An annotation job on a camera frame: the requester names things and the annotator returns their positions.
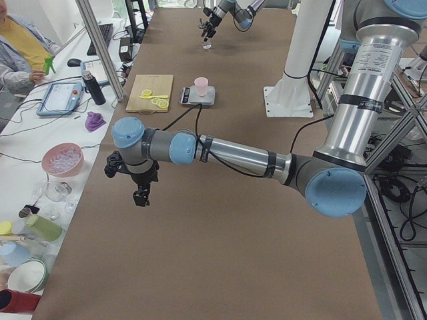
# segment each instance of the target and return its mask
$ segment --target green clip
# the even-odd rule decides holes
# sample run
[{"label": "green clip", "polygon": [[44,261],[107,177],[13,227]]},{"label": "green clip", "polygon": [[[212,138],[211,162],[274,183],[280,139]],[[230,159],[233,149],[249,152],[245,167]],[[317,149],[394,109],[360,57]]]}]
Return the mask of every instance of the green clip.
[{"label": "green clip", "polygon": [[50,56],[48,58],[45,58],[45,65],[43,67],[43,70],[46,75],[49,74],[50,69],[52,69],[53,73],[56,73],[55,68],[53,67],[53,58],[54,56]]}]

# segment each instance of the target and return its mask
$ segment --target red mug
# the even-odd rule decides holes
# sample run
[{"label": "red mug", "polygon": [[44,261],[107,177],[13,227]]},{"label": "red mug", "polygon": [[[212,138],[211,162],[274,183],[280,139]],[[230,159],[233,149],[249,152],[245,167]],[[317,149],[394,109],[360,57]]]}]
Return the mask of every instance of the red mug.
[{"label": "red mug", "polygon": [[4,289],[0,291],[0,312],[30,315],[39,304],[41,296]]}]

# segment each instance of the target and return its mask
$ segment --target warning label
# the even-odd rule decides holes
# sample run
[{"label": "warning label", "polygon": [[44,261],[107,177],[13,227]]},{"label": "warning label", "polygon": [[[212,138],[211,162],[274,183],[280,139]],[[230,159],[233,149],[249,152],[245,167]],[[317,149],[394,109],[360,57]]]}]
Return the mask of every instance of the warning label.
[{"label": "warning label", "polygon": [[400,47],[393,45],[383,43],[362,45],[354,59],[351,73],[377,75],[391,82],[402,53]]}]

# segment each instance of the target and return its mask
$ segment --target pink bowl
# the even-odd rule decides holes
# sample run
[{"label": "pink bowl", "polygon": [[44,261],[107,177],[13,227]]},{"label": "pink bowl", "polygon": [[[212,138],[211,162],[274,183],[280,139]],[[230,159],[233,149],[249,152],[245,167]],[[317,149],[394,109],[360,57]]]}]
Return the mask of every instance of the pink bowl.
[{"label": "pink bowl", "polygon": [[54,146],[44,155],[41,167],[55,177],[72,177],[79,173],[84,163],[81,148],[74,143],[61,143]]}]

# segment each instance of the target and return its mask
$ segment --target white bowl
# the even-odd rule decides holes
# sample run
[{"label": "white bowl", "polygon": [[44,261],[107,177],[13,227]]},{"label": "white bowl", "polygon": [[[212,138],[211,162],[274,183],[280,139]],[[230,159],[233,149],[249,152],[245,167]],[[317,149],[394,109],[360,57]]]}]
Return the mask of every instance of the white bowl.
[{"label": "white bowl", "polygon": [[7,286],[11,290],[34,292],[47,278],[45,264],[40,260],[30,260],[13,270]]}]

